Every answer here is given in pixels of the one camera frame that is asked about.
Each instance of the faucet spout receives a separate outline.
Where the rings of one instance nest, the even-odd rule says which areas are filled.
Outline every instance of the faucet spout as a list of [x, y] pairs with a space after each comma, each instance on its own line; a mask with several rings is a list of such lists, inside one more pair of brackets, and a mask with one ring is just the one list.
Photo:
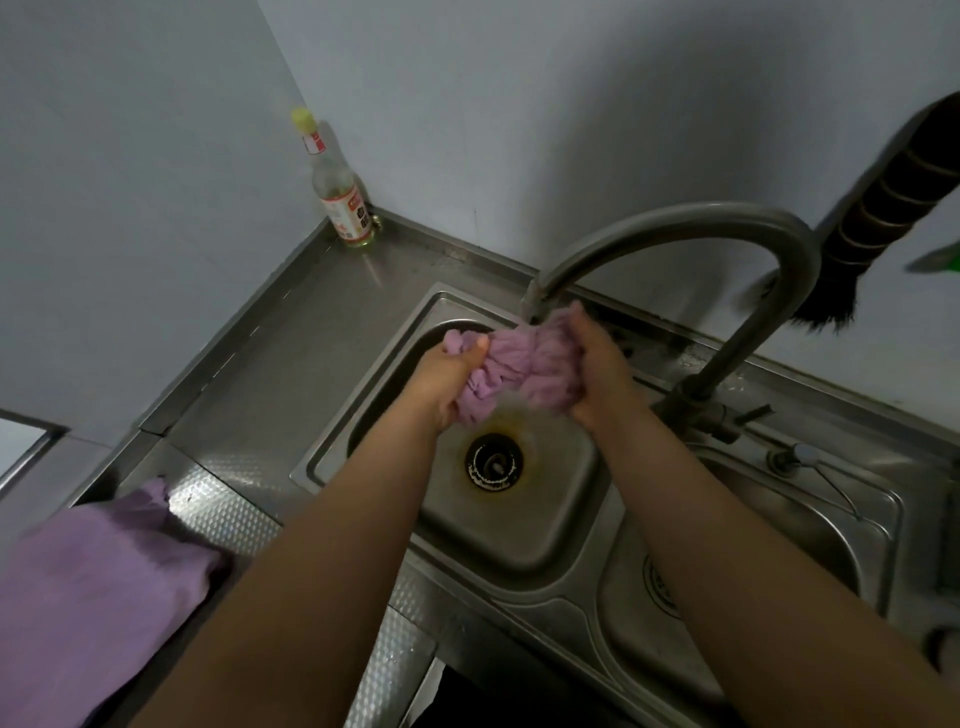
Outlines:
[[530, 283], [521, 302], [525, 321], [543, 317], [576, 280], [623, 255], [677, 240], [747, 240], [773, 253], [777, 281], [756, 310], [698, 374], [679, 382], [660, 403], [660, 417], [676, 431], [686, 428], [713, 391], [804, 302], [820, 274], [813, 231], [783, 210], [753, 203], [709, 202], [662, 207], [628, 217], [589, 235], [575, 252]]

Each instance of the stainless steel sink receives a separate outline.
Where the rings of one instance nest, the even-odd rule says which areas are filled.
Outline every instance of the stainless steel sink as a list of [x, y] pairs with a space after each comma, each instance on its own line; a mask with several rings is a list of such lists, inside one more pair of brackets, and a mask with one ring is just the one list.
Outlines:
[[[293, 480], [319, 492], [448, 329], [517, 323], [437, 286], [346, 398]], [[885, 612], [902, 518], [886, 481], [825, 456], [821, 471], [856, 504], [854, 514], [821, 474], [787, 479], [767, 469], [767, 453], [790, 445], [789, 438], [754, 428], [733, 445], [688, 444], [748, 506]], [[676, 725], [735, 720], [611, 485], [579, 426], [507, 400], [485, 423], [455, 425], [440, 438], [408, 563], [636, 718]]]

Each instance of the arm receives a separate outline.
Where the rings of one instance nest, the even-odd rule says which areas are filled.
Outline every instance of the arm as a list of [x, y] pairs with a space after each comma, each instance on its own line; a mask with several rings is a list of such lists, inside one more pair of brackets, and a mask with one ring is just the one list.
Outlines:
[[341, 726], [373, 649], [455, 398], [488, 341], [424, 355], [306, 511], [253, 562], [133, 728]]
[[582, 308], [593, 435], [684, 622], [755, 726], [955, 725], [960, 705], [919, 652], [741, 503], [649, 409]]

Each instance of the hand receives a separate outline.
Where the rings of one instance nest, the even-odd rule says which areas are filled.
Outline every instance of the hand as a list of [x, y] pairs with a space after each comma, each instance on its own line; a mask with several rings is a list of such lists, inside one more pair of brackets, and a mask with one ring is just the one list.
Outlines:
[[649, 407], [634, 384], [630, 365], [610, 336], [579, 301], [571, 308], [570, 327], [584, 350], [581, 374], [585, 393], [570, 414], [596, 438], [598, 430], [622, 427], [637, 414], [649, 412]]
[[457, 355], [446, 353], [440, 343], [420, 358], [420, 363], [407, 380], [398, 400], [422, 410], [436, 419], [437, 431], [443, 432], [457, 420], [457, 397], [467, 385], [474, 369], [487, 358], [490, 338], [484, 334], [472, 349]]

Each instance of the bottle label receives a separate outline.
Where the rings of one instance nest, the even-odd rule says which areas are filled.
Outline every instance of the bottle label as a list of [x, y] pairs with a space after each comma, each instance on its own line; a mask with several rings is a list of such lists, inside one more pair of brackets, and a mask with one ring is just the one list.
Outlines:
[[306, 147], [306, 153], [311, 157], [322, 154], [326, 151], [326, 145], [321, 141], [320, 135], [313, 132], [311, 135], [303, 135], [303, 146]]
[[321, 201], [326, 207], [326, 214], [330, 216], [330, 222], [337, 229], [337, 234], [347, 242], [359, 242], [373, 232], [367, 205], [356, 184], [345, 195], [332, 200], [321, 198]]

